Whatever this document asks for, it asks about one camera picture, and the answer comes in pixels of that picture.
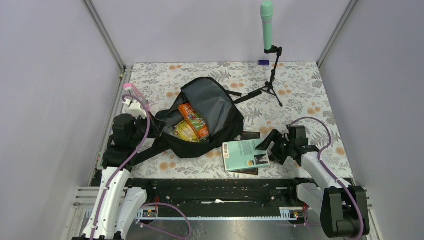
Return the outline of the dark brown book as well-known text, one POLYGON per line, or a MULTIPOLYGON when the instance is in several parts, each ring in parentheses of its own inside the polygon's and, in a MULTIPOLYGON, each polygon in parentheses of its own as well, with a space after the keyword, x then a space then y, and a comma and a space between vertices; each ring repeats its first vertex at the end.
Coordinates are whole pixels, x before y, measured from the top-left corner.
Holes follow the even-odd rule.
POLYGON ((234 153, 234 157, 227 160, 227 171, 258 176, 259 168, 256 167, 253 144, 260 138, 260 132, 252 131, 243 131, 237 136, 233 141, 241 143, 229 144, 229 152, 234 153))

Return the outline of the light teal paperback book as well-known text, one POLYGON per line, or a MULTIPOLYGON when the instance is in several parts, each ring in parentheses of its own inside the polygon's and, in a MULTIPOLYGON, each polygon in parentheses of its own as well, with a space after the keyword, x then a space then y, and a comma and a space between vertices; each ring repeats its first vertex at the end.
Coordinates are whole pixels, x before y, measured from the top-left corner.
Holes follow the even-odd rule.
POLYGON ((222 155, 224 169, 227 172, 267 168, 270 159, 266 150, 257 150, 261 139, 249 139, 224 142, 222 155))

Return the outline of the yellow snack packet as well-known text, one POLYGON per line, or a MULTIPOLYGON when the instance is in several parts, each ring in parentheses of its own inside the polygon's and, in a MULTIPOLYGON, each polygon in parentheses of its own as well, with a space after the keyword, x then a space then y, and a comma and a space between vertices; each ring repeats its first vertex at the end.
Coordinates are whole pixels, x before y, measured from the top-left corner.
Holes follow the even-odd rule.
POLYGON ((180 140, 191 143, 198 143, 200 141, 195 131, 191 128, 186 120, 182 120, 180 123, 174 126, 174 136, 180 140))

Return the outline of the black student backpack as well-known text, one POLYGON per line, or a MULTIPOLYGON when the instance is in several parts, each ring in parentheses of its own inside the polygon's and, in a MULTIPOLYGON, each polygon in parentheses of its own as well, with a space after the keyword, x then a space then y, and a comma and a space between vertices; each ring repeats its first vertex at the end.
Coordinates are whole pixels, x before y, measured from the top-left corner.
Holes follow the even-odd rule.
POLYGON ((181 88, 170 109, 159 111, 155 120, 164 125, 152 146, 134 158, 136 165, 167 150, 180 159, 201 157, 233 141, 244 131, 244 116, 229 92, 211 77, 198 77, 181 88), (177 135, 181 123, 193 124, 196 137, 185 140, 177 135))

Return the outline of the orange book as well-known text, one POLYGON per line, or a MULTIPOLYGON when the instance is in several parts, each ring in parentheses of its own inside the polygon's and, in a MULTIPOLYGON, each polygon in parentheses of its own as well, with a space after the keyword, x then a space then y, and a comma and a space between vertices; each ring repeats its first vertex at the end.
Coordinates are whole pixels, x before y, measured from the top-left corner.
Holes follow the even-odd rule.
POLYGON ((178 110, 183 118, 189 123, 190 127, 194 130, 199 140, 205 140, 210 136, 206 121, 194 110, 190 103, 179 105, 178 110))

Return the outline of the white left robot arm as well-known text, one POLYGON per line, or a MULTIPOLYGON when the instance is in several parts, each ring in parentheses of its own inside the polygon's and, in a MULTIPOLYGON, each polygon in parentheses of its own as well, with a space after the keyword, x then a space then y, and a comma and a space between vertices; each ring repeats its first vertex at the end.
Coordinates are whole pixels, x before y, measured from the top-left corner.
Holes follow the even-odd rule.
POLYGON ((142 205, 155 200, 149 187, 131 187, 121 199, 134 166, 134 157, 145 143, 151 117, 135 118, 121 114, 113 119, 112 135, 103 153, 100 186, 90 218, 80 240, 125 240, 142 205))

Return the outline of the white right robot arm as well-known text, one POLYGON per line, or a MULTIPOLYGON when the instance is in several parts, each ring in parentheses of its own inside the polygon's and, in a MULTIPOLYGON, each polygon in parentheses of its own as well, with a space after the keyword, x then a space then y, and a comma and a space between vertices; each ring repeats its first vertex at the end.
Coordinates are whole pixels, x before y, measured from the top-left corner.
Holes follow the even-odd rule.
POLYGON ((292 158, 307 171, 313 182, 301 183, 287 191, 293 206, 305 203, 320 217, 328 238, 355 238, 370 232, 367 194, 363 187, 352 185, 336 176, 321 159, 320 150, 310 145, 304 126, 288 126, 288 133, 274 129, 256 146, 265 151, 271 147, 270 159, 283 164, 292 158))

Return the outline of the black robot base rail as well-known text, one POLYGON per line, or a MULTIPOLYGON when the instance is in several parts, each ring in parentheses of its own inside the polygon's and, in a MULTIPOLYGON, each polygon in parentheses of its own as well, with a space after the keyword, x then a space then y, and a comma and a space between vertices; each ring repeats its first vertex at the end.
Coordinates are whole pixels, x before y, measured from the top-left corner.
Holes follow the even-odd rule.
POLYGON ((125 187, 141 187, 147 202, 155 200, 177 207, 190 218, 275 219, 280 209, 301 211, 296 187, 311 183, 294 179, 142 179, 133 178, 125 187))

